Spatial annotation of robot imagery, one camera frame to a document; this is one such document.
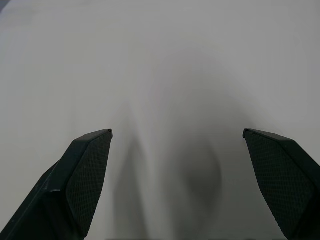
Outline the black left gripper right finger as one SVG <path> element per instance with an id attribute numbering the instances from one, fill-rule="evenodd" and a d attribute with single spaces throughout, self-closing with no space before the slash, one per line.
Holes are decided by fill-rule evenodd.
<path id="1" fill-rule="evenodd" d="M 294 140 L 246 128 L 255 177 L 280 230 L 289 240 L 320 238 L 320 166 Z"/>

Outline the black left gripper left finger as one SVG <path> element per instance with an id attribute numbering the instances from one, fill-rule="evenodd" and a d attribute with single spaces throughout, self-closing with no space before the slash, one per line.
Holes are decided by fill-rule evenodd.
<path id="1" fill-rule="evenodd" d="M 83 240 L 101 197 L 113 131 L 72 141 L 0 233 L 2 240 Z"/>

